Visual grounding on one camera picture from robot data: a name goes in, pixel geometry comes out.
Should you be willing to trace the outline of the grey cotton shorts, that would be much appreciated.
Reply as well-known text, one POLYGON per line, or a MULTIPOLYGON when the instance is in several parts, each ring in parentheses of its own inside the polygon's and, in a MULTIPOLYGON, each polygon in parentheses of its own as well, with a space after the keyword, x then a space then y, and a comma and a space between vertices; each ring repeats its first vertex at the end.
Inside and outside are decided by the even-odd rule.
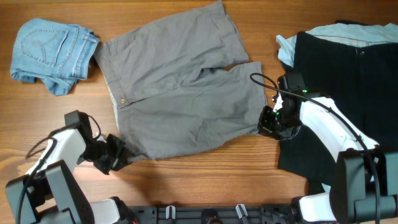
POLYGON ((221 1, 100 44, 95 59, 128 161, 209 151, 256 134, 266 96, 221 1))

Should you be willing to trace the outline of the blue denim jeans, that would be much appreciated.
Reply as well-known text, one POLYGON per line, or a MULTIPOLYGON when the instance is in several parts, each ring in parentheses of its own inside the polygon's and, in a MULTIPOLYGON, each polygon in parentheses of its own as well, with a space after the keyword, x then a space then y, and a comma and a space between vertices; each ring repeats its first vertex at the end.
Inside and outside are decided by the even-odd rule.
POLYGON ((67 95, 79 80, 88 78, 98 43, 85 27, 32 19, 17 33, 10 76, 26 83, 39 79, 53 95, 67 95))

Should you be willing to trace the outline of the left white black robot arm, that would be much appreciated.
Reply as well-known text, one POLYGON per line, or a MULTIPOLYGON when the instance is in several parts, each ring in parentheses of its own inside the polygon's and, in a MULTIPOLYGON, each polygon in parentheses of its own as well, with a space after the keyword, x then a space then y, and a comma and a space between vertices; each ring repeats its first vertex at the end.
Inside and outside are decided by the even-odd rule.
POLYGON ((90 203, 73 176, 83 161, 103 174, 128 165, 126 143, 115 135, 93 135, 92 116, 72 111, 65 126, 52 131, 41 157, 25 175, 6 184, 6 196, 16 223, 139 223, 118 197, 90 203))

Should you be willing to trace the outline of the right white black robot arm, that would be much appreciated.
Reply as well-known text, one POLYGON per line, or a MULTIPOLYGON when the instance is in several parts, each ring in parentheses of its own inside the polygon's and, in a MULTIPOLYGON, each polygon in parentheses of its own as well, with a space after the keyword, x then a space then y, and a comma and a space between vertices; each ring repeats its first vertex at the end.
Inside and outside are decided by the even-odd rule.
POLYGON ((329 191, 296 198, 295 223, 361 223, 397 217, 397 150, 362 133, 323 93, 309 90, 299 73, 286 73, 269 89, 275 106, 261 112, 259 134, 284 141, 311 129, 335 161, 329 191))

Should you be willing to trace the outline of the black shorts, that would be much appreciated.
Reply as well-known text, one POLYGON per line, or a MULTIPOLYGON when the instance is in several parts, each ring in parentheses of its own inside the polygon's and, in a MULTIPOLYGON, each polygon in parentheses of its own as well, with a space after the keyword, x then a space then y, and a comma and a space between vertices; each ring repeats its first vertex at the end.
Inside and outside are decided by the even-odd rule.
POLYGON ((380 145, 397 147, 397 43, 353 47, 299 32, 294 65, 306 86, 329 95, 338 109, 380 145))

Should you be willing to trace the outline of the light blue t-shirt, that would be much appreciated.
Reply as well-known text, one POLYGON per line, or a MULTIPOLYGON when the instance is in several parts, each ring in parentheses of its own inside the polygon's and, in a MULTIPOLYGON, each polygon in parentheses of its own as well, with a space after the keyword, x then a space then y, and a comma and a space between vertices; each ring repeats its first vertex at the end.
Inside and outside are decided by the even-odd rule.
MULTIPOLYGON (((330 24, 318 26, 305 31, 319 39, 324 39, 353 47, 367 47, 370 45, 397 43, 397 25, 358 25, 358 24, 330 24)), ((280 45, 278 59, 284 64, 293 67, 295 44, 297 36, 285 39, 281 35, 276 36, 276 42, 280 45)))

